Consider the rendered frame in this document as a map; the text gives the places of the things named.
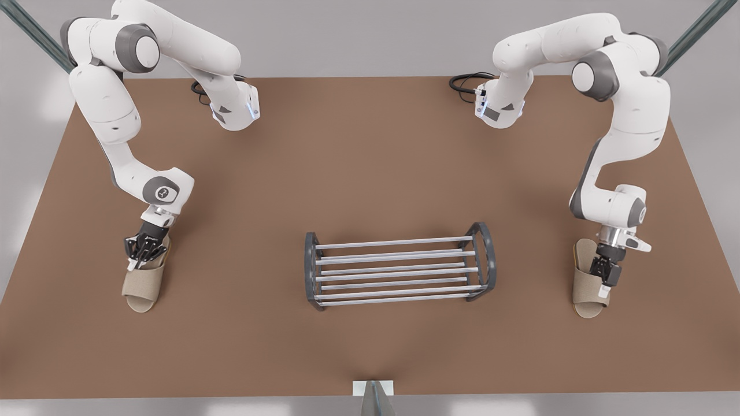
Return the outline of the grey metal shoe rack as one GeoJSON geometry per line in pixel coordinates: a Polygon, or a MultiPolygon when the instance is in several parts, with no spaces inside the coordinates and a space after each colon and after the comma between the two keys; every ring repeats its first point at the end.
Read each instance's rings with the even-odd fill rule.
{"type": "Polygon", "coordinates": [[[329,306],[462,298],[494,289],[497,259],[483,222],[461,236],[436,239],[319,242],[305,237],[304,283],[315,310],[329,306]]]}

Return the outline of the silver frame post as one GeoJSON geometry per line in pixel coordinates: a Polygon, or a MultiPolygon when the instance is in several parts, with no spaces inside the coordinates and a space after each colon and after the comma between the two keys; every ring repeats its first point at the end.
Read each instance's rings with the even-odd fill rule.
{"type": "Polygon", "coordinates": [[[682,55],[685,55],[698,40],[738,2],[738,0],[714,0],[708,8],[684,31],[668,50],[668,60],[656,72],[657,77],[663,76],[682,55]]]}
{"type": "Polygon", "coordinates": [[[396,416],[389,397],[394,395],[394,381],[353,381],[354,396],[362,396],[360,416],[396,416]]]}
{"type": "Polygon", "coordinates": [[[16,0],[0,0],[0,10],[67,74],[74,68],[63,47],[16,0]]]}

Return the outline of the beige slipper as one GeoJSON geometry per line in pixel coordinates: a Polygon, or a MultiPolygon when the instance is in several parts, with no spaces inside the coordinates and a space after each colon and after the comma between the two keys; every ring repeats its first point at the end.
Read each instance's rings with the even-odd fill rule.
{"type": "Polygon", "coordinates": [[[151,310],[158,300],[167,256],[168,252],[165,252],[139,269],[127,272],[121,294],[137,313],[151,310]]]}
{"type": "Polygon", "coordinates": [[[572,303],[574,310],[582,318],[594,318],[603,308],[609,306],[608,299],[599,298],[599,287],[602,279],[589,273],[595,257],[597,244],[590,239],[580,239],[574,245],[575,273],[572,286],[572,303]]]}

